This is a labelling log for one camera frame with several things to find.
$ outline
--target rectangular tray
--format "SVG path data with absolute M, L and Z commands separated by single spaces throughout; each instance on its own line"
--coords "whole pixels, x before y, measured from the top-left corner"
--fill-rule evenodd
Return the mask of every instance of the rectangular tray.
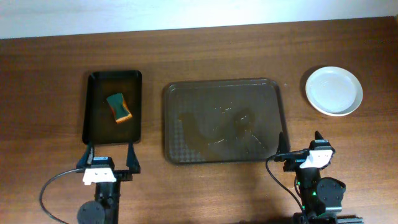
M 174 164 L 264 161 L 289 138 L 276 82 L 171 83 L 165 88 L 165 156 Z
M 88 77 L 85 121 L 82 140 L 85 144 L 138 142 L 141 138 L 140 71 L 95 72 Z M 106 98 L 122 93 L 132 118 L 116 124 Z

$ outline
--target white background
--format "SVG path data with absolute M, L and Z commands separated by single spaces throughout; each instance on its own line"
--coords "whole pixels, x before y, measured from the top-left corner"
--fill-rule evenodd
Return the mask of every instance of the white background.
M 398 0 L 0 0 L 0 39 L 397 13 Z

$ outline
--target round plate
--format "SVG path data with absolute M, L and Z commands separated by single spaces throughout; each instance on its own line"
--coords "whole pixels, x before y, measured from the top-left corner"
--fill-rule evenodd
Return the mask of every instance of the round plate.
M 339 67 L 323 67 L 310 75 L 305 93 L 311 105 L 330 116 L 344 116 L 362 102 L 362 86 L 349 71 Z

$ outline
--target brown wooden tabletop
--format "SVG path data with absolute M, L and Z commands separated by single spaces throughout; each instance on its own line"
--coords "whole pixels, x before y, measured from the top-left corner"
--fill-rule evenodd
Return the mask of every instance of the brown wooden tabletop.
M 364 98 L 335 118 L 313 109 L 305 77 L 322 66 L 343 67 Z M 162 140 L 162 89 L 184 80 L 265 77 L 282 92 L 292 150 L 308 147 L 315 130 L 336 149 L 321 172 L 343 181 L 342 215 L 366 223 L 398 220 L 398 28 L 393 17 L 294 22 L 0 40 L 1 223 L 55 223 L 38 195 L 49 178 L 74 168 L 81 141 L 87 77 L 98 70 L 142 72 L 142 173 L 122 183 L 120 223 L 264 222 L 299 212 L 263 162 L 175 166 Z M 125 168 L 127 145 L 99 146 Z M 294 173 L 271 163 L 292 189 Z M 76 223 L 94 185 L 81 174 L 52 183 L 45 204 Z

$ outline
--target sponge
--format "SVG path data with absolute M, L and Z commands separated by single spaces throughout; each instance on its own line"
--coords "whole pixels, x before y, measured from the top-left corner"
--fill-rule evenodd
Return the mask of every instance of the sponge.
M 123 94 L 117 93 L 107 97 L 106 101 L 109 103 L 116 123 L 122 123 L 132 118 L 132 114 L 127 108 L 124 101 Z

